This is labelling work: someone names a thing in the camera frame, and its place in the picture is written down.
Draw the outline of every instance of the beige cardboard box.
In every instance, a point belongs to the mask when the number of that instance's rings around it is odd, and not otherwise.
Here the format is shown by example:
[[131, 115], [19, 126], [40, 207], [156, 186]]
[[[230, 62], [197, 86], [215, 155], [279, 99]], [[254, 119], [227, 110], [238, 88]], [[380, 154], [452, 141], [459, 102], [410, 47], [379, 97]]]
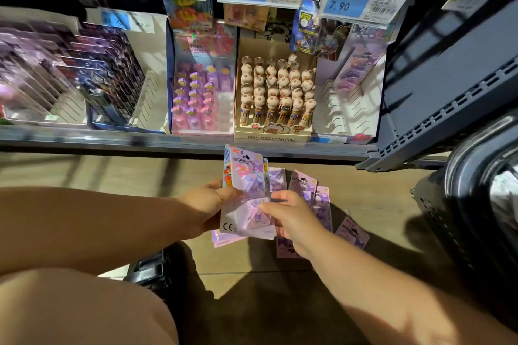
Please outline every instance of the beige cardboard box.
[[[307, 142], [311, 137], [313, 128], [311, 127], [311, 120], [306, 123], [306, 127], [295, 125], [288, 127], [279, 123], [269, 123], [267, 126], [264, 125], [266, 118], [266, 112], [268, 106], [265, 105], [263, 108], [261, 122], [253, 122], [253, 113], [250, 112], [248, 126], [241, 126], [239, 123], [241, 117], [241, 59], [243, 56], [250, 56], [252, 60], [258, 56], [262, 57], [265, 61], [284, 59], [288, 60], [288, 56], [292, 54], [288, 43], [280, 43], [276, 41], [267, 41], [261, 39], [252, 38], [240, 38], [239, 39], [239, 54], [238, 54], [238, 66], [236, 70], [237, 85], [236, 85], [236, 109], [234, 112], [234, 136], [236, 138], [246, 139], [263, 139], [263, 140], [286, 140], [289, 142]], [[316, 65], [316, 61], [311, 55], [297, 52], [297, 62], [300, 64], [299, 70], [310, 70]]]

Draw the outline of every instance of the forearm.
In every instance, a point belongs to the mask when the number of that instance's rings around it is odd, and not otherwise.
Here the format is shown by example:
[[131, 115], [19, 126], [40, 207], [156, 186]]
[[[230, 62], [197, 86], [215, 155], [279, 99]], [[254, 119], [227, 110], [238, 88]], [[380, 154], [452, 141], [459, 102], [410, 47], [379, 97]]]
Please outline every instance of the forearm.
[[518, 343], [494, 318], [329, 232], [309, 252], [323, 283], [374, 345]]
[[95, 275], [178, 240], [173, 198], [65, 188], [0, 189], [0, 275], [68, 267]]

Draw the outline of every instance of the floor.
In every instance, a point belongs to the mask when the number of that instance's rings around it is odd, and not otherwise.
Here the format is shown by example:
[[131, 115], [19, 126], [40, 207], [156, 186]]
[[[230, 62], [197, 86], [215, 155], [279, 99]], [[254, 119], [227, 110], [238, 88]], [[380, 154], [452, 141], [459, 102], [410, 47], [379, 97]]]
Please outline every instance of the floor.
[[[388, 173], [354, 166], [283, 164], [330, 189], [335, 229], [348, 210], [370, 234], [366, 251], [449, 293], [469, 299], [456, 270], [418, 212], [409, 190], [430, 171]], [[54, 185], [173, 196], [221, 177], [222, 161], [0, 153], [0, 187]], [[189, 344], [363, 344], [308, 262], [279, 260], [275, 244], [248, 239], [214, 249], [210, 234], [185, 242], [192, 255]]]

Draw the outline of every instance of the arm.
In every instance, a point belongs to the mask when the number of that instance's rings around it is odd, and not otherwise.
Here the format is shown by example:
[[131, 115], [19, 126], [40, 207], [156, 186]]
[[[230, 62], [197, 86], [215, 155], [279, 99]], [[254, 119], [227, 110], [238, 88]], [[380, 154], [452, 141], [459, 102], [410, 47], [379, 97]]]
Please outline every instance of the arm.
[[221, 180], [178, 198], [52, 187], [0, 189], [0, 276], [67, 267], [101, 274], [219, 225], [239, 191]]
[[461, 300], [379, 261], [322, 227], [292, 191], [261, 204], [280, 235], [309, 259], [322, 282], [373, 344], [516, 344], [518, 335]]

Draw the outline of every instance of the person's right hand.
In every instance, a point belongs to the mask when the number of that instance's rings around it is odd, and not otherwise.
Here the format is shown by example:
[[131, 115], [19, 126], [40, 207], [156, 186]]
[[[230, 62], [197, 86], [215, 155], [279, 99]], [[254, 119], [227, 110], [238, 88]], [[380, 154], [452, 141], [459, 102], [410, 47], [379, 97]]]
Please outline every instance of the person's right hand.
[[285, 202], [263, 202], [259, 208], [279, 220], [281, 226], [277, 229], [278, 236], [293, 241], [297, 253], [309, 259], [311, 242], [322, 231], [327, 230], [295, 191], [275, 191], [271, 193], [271, 197]]

